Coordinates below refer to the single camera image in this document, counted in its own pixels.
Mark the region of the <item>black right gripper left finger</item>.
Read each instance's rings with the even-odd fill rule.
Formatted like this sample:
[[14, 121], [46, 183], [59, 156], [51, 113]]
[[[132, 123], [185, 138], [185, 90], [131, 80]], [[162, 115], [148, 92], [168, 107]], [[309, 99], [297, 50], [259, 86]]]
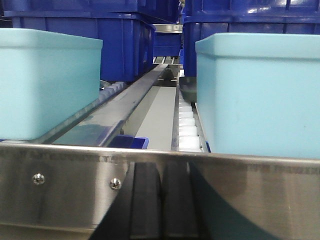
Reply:
[[91, 240], [160, 240], [161, 180], [156, 164], [131, 163], [115, 200]]

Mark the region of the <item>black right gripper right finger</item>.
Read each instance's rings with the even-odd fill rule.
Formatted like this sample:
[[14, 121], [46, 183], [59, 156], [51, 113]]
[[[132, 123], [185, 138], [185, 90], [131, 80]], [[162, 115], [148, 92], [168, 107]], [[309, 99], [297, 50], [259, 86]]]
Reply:
[[166, 164], [162, 190], [165, 240], [275, 239], [225, 202], [194, 165]]

